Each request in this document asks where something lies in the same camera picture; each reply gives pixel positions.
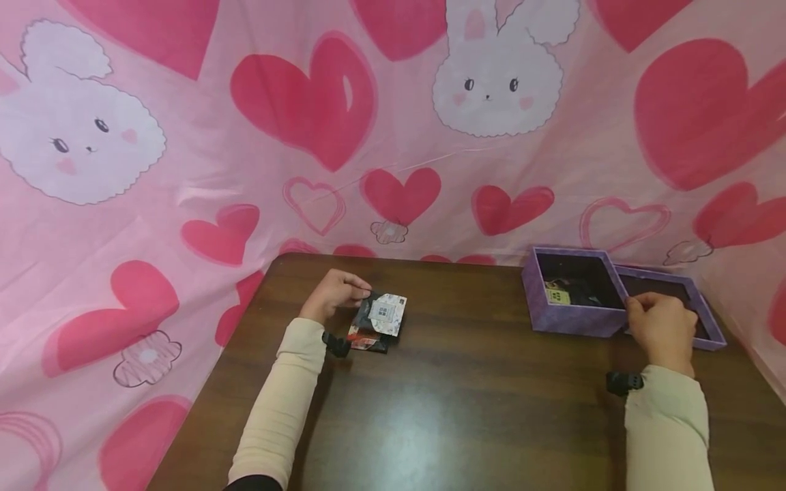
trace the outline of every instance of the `pink backdrop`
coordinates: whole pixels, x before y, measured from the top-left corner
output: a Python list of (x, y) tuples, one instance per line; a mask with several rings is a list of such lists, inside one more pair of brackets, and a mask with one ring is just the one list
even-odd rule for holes
[(4, 486), (143, 489), (285, 251), (669, 266), (786, 398), (786, 3), (519, 3), (6, 0)]

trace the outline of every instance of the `bunny face print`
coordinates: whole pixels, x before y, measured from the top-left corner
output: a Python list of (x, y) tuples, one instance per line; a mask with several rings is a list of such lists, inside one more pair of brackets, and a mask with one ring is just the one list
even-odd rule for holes
[(562, 68), (545, 44), (567, 41), (578, 0), (525, 0), (497, 27), (494, 0), (448, 0), (448, 58), (433, 87), (443, 124), (477, 137), (535, 130), (560, 98)]
[(39, 21), (22, 44), (25, 73), (0, 59), (0, 154), (47, 196), (100, 203), (127, 191), (158, 161), (165, 138), (136, 97), (95, 78), (109, 60), (75, 27)]

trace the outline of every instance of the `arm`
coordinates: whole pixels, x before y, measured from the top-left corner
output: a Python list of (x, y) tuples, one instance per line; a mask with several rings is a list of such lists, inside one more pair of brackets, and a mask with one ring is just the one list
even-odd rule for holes
[(625, 406), (629, 491), (711, 491), (710, 427), (699, 383), (649, 365)]
[(629, 491), (712, 491), (707, 403), (693, 379), (695, 313), (679, 299), (645, 293), (628, 299), (628, 324), (647, 352), (644, 387), (628, 395)]
[(371, 285), (331, 269), (292, 321), (256, 398), (230, 468), (226, 491), (286, 489), (317, 377), (325, 362), (322, 327), (338, 307), (359, 306)]

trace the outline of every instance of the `stack of cards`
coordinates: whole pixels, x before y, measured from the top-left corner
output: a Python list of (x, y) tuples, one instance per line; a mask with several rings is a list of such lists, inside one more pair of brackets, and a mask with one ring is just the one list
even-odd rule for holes
[(390, 339), (399, 336), (405, 306), (406, 297), (372, 291), (349, 328), (352, 349), (387, 353)]

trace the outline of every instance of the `purple box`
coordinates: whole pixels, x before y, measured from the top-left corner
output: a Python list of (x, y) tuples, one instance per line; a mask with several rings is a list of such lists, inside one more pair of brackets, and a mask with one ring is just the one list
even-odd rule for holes
[[(549, 302), (544, 280), (554, 277), (586, 282), (603, 306)], [(627, 322), (627, 294), (605, 251), (533, 247), (521, 279), (535, 331), (607, 338)]]
[(663, 293), (677, 297), (682, 300), (685, 307), (696, 312), (699, 320), (696, 322), (696, 337), (693, 338), (694, 348), (715, 351), (726, 346), (726, 339), (693, 280), (649, 269), (625, 266), (615, 266), (615, 268), (629, 295), (639, 295), (647, 291)]

